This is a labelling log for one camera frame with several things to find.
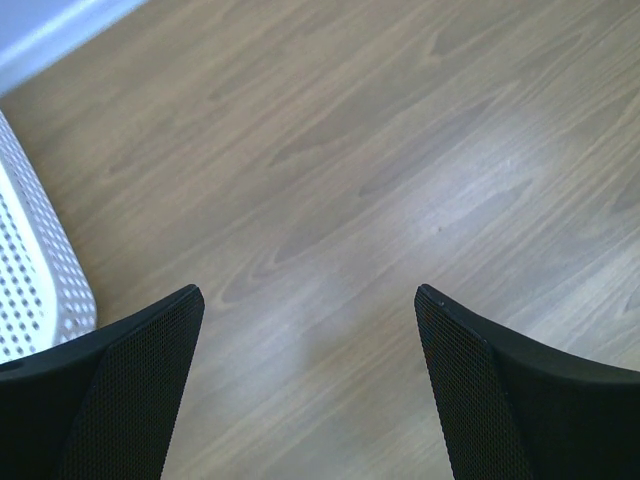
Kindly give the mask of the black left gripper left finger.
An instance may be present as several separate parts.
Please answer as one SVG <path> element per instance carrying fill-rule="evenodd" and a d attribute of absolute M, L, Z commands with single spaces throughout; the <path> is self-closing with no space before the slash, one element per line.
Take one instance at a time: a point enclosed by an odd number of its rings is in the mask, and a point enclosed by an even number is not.
<path fill-rule="evenodd" d="M 2 364 L 2 478 L 160 478 L 204 310 L 201 290 L 187 285 Z"/>

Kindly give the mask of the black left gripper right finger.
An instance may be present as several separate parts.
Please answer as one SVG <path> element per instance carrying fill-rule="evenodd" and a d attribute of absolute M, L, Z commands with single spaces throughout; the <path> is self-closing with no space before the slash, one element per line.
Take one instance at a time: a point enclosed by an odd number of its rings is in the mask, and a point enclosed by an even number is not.
<path fill-rule="evenodd" d="M 455 478 L 638 478 L 638 372 L 549 347 L 427 284 L 414 306 Z"/>

